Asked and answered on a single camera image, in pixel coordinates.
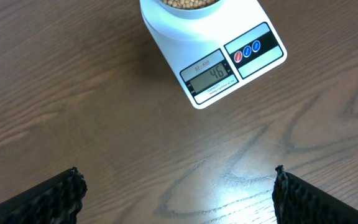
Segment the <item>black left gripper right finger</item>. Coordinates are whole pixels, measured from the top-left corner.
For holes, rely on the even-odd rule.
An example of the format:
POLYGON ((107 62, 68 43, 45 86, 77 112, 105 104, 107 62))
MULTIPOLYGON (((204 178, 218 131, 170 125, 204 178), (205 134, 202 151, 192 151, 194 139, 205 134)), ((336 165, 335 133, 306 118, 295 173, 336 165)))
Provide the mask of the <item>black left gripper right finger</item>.
POLYGON ((358 224, 358 210, 303 179, 275 168, 272 200, 278 224, 358 224))

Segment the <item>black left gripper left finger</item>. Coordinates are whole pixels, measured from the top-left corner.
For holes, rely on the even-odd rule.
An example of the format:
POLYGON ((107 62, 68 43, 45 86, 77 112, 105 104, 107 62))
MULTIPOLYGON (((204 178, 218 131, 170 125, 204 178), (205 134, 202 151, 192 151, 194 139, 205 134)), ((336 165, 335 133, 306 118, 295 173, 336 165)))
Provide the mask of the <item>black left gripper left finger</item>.
POLYGON ((72 167, 0 203, 0 224, 76 224, 86 192, 84 176, 72 167))

